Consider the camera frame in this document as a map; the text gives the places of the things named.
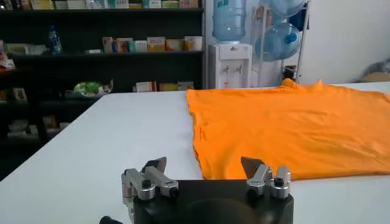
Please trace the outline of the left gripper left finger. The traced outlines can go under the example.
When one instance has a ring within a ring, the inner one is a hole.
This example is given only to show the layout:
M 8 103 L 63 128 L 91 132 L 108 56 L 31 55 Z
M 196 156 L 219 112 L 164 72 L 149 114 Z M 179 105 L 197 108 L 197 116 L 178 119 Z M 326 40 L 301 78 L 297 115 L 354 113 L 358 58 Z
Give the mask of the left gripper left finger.
M 177 198 L 179 182 L 164 175 L 167 158 L 161 157 L 148 161 L 141 171 L 126 169 L 121 174 L 122 200 L 129 213 L 134 213 L 134 201 L 152 200 L 157 191 L 168 198 Z

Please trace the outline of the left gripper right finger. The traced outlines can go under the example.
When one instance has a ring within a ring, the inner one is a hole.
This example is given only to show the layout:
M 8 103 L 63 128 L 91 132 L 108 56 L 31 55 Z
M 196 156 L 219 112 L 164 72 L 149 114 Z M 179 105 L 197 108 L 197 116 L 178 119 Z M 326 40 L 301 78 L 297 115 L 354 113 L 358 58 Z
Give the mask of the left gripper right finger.
M 247 194 L 250 199 L 270 194 L 271 197 L 284 200 L 290 194 L 291 172 L 287 166 L 280 166 L 276 176 L 273 170 L 260 159 L 243 156 L 241 165 L 246 174 Z

